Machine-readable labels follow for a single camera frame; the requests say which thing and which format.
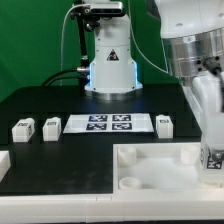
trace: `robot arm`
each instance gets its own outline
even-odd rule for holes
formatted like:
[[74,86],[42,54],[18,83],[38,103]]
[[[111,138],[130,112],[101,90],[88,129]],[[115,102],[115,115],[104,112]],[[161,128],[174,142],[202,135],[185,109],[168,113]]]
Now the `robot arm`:
[[[224,0],[155,0],[169,73],[180,79],[202,131],[202,179],[223,182]],[[210,176],[208,161],[218,169]]]

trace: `black cable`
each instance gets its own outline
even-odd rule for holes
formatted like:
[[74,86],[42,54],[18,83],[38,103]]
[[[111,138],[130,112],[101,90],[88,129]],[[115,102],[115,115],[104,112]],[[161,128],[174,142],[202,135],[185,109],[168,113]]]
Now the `black cable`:
[[56,78],[51,80],[47,86],[51,86],[54,82],[58,81],[58,80],[64,80],[64,79],[87,79],[87,77],[85,75],[78,75],[78,76],[70,76],[70,77],[60,77],[60,78]]
[[71,73],[71,72],[76,72],[77,69],[76,68],[72,68],[72,69],[66,69],[66,70],[63,70],[63,71],[60,71],[60,72],[57,72],[56,74],[50,76],[48,79],[46,79],[42,84],[41,86],[46,86],[46,84],[48,82],[50,82],[52,79],[58,77],[58,76],[61,76],[63,74],[67,74],[67,73]]

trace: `white platform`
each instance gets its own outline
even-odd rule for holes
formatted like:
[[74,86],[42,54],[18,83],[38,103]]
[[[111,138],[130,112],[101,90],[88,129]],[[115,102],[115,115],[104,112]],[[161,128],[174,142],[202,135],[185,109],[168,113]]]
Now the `white platform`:
[[[199,159],[181,162],[182,146],[192,144],[199,146],[114,145],[113,194],[1,197],[0,223],[224,219],[224,188],[199,181]],[[128,159],[135,162],[131,166],[118,164],[118,151],[126,146],[137,150],[136,161]],[[127,176],[138,178],[142,188],[120,189]]]

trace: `white block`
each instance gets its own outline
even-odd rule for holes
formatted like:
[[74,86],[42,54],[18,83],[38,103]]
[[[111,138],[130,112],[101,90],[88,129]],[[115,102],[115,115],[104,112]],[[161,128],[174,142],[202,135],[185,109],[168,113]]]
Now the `white block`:
[[44,141],[58,141],[61,134],[61,119],[58,117],[47,119],[43,127]]
[[169,116],[156,117],[156,131],[159,138],[173,138],[173,123]]
[[9,170],[11,164],[8,151],[0,151],[0,182]]
[[28,142],[35,132],[32,118],[21,119],[12,129],[13,142]]

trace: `cable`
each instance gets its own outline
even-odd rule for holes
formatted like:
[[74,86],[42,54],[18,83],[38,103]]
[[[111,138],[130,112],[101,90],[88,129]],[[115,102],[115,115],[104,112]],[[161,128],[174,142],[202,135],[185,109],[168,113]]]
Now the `cable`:
[[61,76],[61,75],[63,75],[63,74],[70,73],[70,72],[76,72],[76,71],[77,71],[76,68],[72,68],[72,69],[66,69],[66,70],[64,70],[64,71],[57,72],[56,74],[54,74],[54,75],[50,76],[48,79],[46,79],[46,80],[41,84],[41,86],[46,86],[46,84],[47,84],[48,82],[50,82],[52,79],[54,79],[54,78],[56,78],[56,77],[58,77],[58,76]]
[[60,77],[60,78],[56,78],[56,79],[53,79],[52,81],[50,81],[47,84],[47,86],[51,86],[54,82],[56,82],[58,80],[64,80],[64,79],[86,79],[86,76],[78,75],[78,76],[70,76],[70,77]]
[[135,36],[134,36],[134,32],[133,32],[133,28],[132,28],[132,20],[131,20],[131,4],[130,4],[130,0],[128,0],[128,10],[129,10],[129,17],[130,17],[130,23],[131,23],[131,35],[132,35],[132,39],[133,39],[133,42],[134,42],[134,44],[135,44],[135,47],[136,47],[136,49],[138,50],[138,52],[139,52],[139,54],[151,65],[151,66],[153,66],[154,68],[156,68],[156,69],[158,69],[158,70],[160,70],[161,72],[164,72],[164,73],[166,73],[166,74],[169,74],[168,73],[168,70],[167,71],[165,71],[165,70],[163,70],[162,68],[160,68],[160,67],[158,67],[157,65],[155,65],[154,63],[152,63],[143,53],[142,53],[142,51],[140,50],[140,48],[139,48],[139,46],[138,46],[138,44],[137,44],[137,42],[136,42],[136,39],[135,39]]
[[63,27],[62,27],[62,35],[61,35],[61,71],[63,69],[64,65],[64,41],[65,41],[65,27],[66,27],[66,21],[69,16],[69,14],[77,8],[80,7],[85,7],[85,6],[90,6],[90,4],[80,4],[80,5],[75,5],[71,9],[68,10],[67,14],[65,15],[64,22],[63,22]]

